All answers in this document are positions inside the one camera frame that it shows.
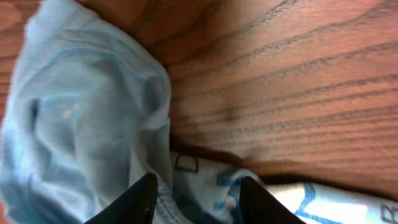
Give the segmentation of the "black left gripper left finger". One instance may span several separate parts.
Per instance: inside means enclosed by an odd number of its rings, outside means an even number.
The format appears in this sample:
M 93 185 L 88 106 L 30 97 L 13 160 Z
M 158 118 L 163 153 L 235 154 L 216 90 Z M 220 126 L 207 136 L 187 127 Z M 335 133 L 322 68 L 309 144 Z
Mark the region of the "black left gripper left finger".
M 151 224 L 157 190 L 157 176 L 147 173 L 85 224 Z

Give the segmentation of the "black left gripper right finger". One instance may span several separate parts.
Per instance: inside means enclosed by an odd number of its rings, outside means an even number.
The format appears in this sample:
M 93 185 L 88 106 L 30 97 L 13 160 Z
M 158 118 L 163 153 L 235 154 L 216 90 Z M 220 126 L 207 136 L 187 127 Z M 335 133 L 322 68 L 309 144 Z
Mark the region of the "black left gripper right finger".
M 252 177 L 243 177 L 239 207 L 244 224 L 305 224 Z

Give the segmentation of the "light blue printed t-shirt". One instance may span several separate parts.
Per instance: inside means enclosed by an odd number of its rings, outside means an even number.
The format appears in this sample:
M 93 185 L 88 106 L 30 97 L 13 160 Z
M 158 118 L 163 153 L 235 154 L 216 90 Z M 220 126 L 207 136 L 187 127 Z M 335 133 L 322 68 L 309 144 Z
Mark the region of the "light blue printed t-shirt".
M 397 222 L 396 1 L 36 1 L 1 95 L 14 223 L 85 223 L 147 173 L 152 223 Z

